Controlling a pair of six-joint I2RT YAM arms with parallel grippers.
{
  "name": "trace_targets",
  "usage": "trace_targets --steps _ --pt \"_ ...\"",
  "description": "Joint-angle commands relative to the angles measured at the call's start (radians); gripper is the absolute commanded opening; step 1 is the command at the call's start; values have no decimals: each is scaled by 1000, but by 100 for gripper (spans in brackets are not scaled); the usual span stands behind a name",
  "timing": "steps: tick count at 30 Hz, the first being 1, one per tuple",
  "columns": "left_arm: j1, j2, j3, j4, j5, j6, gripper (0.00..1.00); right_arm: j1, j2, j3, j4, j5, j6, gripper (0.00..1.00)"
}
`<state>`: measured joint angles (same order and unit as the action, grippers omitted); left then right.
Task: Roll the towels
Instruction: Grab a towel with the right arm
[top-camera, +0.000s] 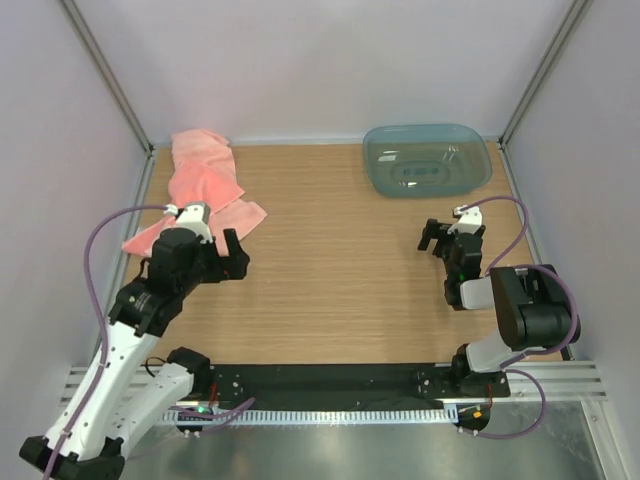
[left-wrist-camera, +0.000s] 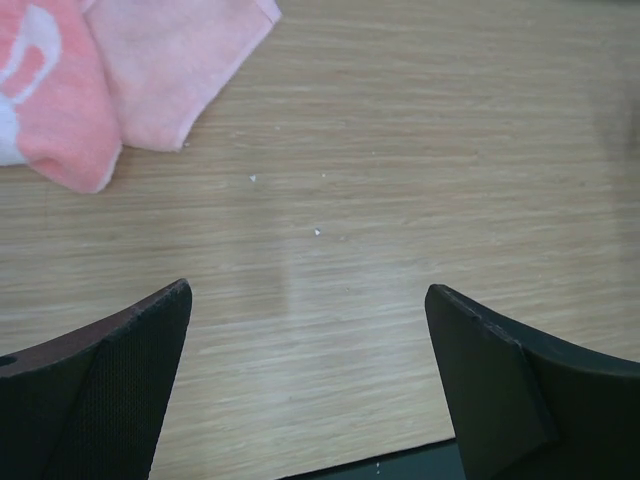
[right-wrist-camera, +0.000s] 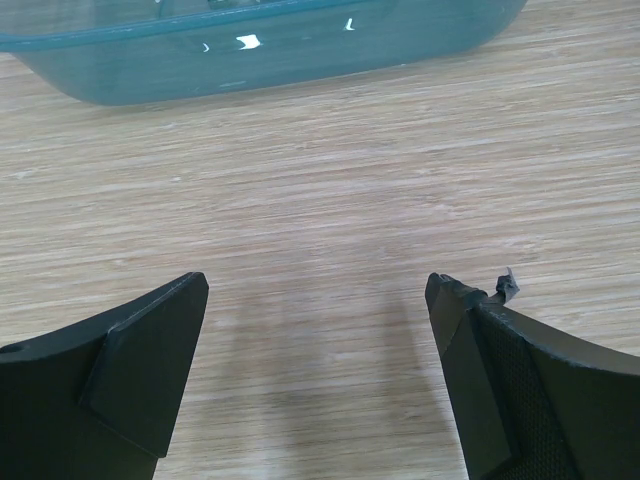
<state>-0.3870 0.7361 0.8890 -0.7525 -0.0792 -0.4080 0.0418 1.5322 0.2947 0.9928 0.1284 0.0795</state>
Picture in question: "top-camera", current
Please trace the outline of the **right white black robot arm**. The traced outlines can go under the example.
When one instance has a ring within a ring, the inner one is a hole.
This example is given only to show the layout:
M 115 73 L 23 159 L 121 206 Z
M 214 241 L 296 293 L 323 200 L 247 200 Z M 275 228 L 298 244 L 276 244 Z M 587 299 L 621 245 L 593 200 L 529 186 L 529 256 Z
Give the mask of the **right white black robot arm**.
M 579 316 L 551 265 L 494 267 L 481 274 L 485 226 L 429 219 L 418 249 L 434 243 L 432 254 L 445 268 L 444 297 L 456 311 L 492 310 L 497 327 L 481 340 L 461 345 L 449 367 L 419 374 L 421 389 L 445 398 L 508 394 L 503 369 L 527 355 L 546 355 L 576 342 Z

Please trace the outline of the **light pink towel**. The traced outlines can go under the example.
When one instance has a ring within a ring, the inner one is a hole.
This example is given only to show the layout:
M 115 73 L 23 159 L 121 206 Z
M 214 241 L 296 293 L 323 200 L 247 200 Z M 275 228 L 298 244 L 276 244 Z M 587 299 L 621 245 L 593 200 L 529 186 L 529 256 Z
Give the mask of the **light pink towel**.
M 209 217 L 209 228 L 215 237 L 216 248 L 221 256 L 228 256 L 228 246 L 224 239 L 225 229 L 234 229 L 239 240 L 249 235 L 265 218 L 267 213 L 257 203 L 235 200 L 219 212 Z M 162 231 L 174 227 L 176 219 L 165 216 L 150 227 L 140 231 L 125 241 L 122 250 L 130 255 L 150 257 L 153 243 Z

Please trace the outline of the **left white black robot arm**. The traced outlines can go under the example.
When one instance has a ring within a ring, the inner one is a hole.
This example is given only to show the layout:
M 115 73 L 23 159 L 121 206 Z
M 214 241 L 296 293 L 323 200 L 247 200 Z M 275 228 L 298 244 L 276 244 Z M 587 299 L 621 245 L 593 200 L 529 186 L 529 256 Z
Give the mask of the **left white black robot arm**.
M 20 457 L 52 479 L 117 479 L 126 459 L 160 416 L 183 398 L 199 400 L 213 383 L 208 357 L 180 347 L 130 400 L 136 371 L 200 284 L 241 280 L 250 258 L 227 229 L 228 253 L 189 228 L 164 231 L 154 243 L 147 273 L 117 294 L 106 339 L 55 424 L 27 438 Z

